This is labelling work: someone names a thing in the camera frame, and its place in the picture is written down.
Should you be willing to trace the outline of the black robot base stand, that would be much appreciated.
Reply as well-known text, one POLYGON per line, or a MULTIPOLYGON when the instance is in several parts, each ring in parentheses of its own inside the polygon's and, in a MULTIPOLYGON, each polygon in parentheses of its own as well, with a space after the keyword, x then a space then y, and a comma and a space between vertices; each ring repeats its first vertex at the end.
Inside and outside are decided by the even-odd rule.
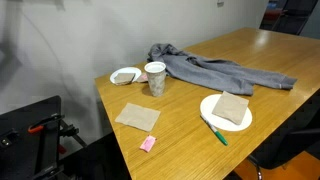
POLYGON ((60 121, 47 124, 40 132, 28 128, 61 113, 61 97, 53 96, 0 116, 0 180, 58 180, 64 165, 59 155, 66 149, 61 137, 73 137, 82 147, 79 129, 60 121))

